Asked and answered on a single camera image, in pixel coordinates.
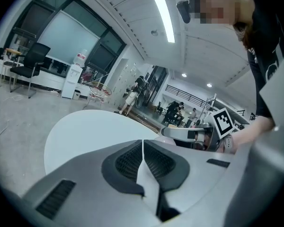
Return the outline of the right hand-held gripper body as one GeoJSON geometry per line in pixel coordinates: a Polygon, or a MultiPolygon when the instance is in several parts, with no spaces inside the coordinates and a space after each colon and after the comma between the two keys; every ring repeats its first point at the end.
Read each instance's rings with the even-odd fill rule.
{"type": "Polygon", "coordinates": [[[210,152],[231,152],[234,125],[226,108],[208,113],[195,123],[196,140],[193,149],[210,152]]]}

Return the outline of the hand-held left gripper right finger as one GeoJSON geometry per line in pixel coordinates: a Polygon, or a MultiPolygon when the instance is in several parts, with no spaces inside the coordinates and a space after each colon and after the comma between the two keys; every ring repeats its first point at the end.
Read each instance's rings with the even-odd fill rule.
{"type": "Polygon", "coordinates": [[[159,187],[156,213],[180,214],[189,209],[220,180],[233,157],[144,140],[144,161],[159,187]]]}

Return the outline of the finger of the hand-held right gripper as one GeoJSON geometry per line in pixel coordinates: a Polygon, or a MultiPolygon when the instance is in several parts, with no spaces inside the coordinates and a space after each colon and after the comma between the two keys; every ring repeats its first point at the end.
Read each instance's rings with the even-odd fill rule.
{"type": "Polygon", "coordinates": [[[199,129],[194,128],[165,127],[161,130],[161,134],[174,140],[194,142],[198,131],[199,129]]]}

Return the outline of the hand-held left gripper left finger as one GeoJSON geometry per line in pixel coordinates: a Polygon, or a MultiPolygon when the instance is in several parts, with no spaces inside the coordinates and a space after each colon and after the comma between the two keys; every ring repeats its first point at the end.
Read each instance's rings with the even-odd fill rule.
{"type": "Polygon", "coordinates": [[[141,163],[141,140],[85,153],[39,180],[23,199],[52,226],[153,227],[160,220],[143,202],[141,163]]]}

